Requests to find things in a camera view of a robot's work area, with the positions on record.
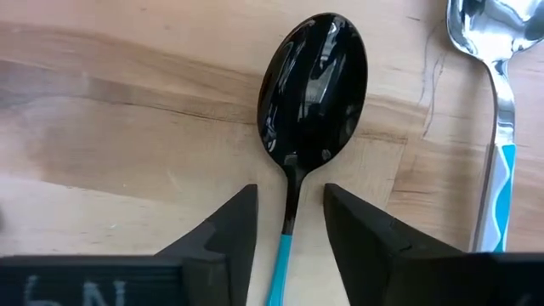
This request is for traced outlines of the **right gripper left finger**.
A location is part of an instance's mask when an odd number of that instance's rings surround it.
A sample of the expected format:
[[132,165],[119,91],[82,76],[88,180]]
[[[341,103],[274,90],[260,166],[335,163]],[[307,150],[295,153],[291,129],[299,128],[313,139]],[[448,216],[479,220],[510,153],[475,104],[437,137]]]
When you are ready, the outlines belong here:
[[188,305],[245,306],[258,232],[258,187],[248,184],[157,254],[182,259]]

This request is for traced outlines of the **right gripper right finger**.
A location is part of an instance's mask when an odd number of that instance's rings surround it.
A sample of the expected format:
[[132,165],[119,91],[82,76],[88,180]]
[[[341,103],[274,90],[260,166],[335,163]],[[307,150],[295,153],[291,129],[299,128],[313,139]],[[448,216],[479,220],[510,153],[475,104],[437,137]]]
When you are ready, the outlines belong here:
[[328,240],[352,305],[382,305],[394,266],[406,258],[462,253],[337,184],[325,184],[323,206]]

